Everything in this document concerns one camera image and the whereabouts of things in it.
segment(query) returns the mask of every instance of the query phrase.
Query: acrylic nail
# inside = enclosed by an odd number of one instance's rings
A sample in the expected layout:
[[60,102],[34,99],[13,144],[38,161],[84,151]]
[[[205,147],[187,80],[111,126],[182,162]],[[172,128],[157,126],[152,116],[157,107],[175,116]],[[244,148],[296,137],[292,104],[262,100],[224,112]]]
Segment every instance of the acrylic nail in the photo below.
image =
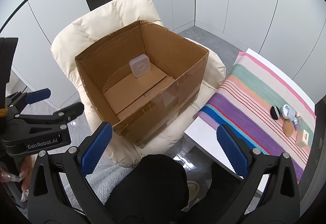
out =
[[17,175],[13,175],[12,173],[4,171],[0,172],[0,178],[3,179],[5,182],[20,182],[22,180]]
[[25,178],[25,176],[27,175],[28,170],[23,170],[20,172],[20,174],[18,175],[18,178],[20,178],[21,180]]
[[25,202],[25,201],[27,201],[27,199],[28,199],[28,194],[29,194],[29,190],[28,190],[28,189],[26,189],[26,190],[24,190],[24,191],[22,192],[22,198],[21,198],[21,202],[22,202],[22,203]]

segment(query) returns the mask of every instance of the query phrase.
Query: open cardboard box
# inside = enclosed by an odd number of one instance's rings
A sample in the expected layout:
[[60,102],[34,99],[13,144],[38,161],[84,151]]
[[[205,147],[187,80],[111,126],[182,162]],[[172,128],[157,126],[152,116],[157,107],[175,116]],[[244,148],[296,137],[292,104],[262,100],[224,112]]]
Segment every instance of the open cardboard box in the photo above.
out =
[[[144,20],[85,49],[76,65],[86,93],[115,133],[144,147],[197,98],[208,50]],[[151,70],[135,78],[129,61],[146,54]]]

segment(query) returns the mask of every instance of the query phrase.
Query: cream armchair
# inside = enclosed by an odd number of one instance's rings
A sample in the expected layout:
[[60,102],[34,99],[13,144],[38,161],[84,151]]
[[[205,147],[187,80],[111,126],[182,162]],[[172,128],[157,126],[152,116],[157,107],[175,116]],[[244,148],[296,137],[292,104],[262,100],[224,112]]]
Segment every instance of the cream armchair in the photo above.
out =
[[[147,20],[163,26],[152,0],[113,0],[72,22],[53,41],[53,57],[77,88],[92,132],[102,120],[87,97],[76,68],[75,57],[100,38],[137,20]],[[207,67],[197,100],[143,149],[114,134],[104,153],[108,158],[123,167],[135,166],[143,156],[163,154],[182,138],[185,129],[194,120],[193,115],[214,94],[225,78],[226,68],[221,59],[208,50]]]

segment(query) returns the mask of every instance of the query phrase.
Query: striped fabric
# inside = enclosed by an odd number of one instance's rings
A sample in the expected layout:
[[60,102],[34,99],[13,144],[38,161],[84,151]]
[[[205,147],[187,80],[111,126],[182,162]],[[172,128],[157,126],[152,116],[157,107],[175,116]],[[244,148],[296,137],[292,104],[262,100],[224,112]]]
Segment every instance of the striped fabric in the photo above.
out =
[[[295,144],[296,132],[288,138],[284,120],[270,115],[273,105],[289,104],[301,114],[303,127],[309,133],[307,147]],[[298,181],[307,164],[315,130],[316,116],[307,103],[278,75],[251,55],[239,52],[232,73],[217,92],[197,113],[215,130],[227,123],[250,148],[279,156],[288,152],[293,160]]]

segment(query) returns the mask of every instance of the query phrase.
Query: plastic case lid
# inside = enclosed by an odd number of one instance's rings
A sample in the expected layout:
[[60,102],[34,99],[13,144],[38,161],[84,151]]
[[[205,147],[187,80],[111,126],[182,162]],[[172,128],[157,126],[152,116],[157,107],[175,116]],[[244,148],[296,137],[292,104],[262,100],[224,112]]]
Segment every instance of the plastic case lid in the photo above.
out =
[[140,56],[130,60],[129,66],[131,72],[136,78],[151,70],[149,58],[145,54],[141,54]]

